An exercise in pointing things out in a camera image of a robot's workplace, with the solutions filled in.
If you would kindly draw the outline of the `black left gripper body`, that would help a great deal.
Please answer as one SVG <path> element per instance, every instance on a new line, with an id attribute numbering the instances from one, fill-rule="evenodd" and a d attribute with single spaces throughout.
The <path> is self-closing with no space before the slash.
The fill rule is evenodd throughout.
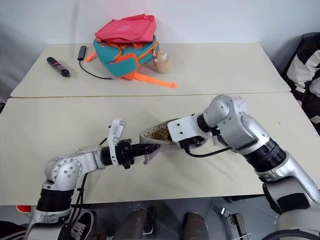
<path id="1" fill-rule="evenodd" d="M 130 169 L 135 163 L 135 157 L 132 156 L 132 140 L 123 139 L 115 146 L 116 159 L 120 166 L 124 169 Z"/>

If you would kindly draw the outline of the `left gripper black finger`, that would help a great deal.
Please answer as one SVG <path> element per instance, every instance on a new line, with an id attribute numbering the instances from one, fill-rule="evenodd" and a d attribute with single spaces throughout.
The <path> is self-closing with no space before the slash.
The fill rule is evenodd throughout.
<path id="1" fill-rule="evenodd" d="M 156 151 L 159 148 L 155 143 L 138 143 L 133 145 L 135 151 Z"/>
<path id="2" fill-rule="evenodd" d="M 156 148 L 139 148 L 135 149 L 133 151 L 133 156 L 134 157 L 139 157 L 139 156 L 144 156 L 144 155 L 149 155 L 155 152 L 157 149 Z"/>

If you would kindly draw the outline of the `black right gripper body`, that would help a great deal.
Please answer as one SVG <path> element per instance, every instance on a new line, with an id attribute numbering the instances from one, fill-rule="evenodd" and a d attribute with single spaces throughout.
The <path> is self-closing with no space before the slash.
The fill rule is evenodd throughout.
<path id="1" fill-rule="evenodd" d="M 194 136 L 192 138 L 189 138 L 187 141 L 189 148 L 199 148 L 207 142 L 207 138 L 204 138 L 202 136 Z"/>

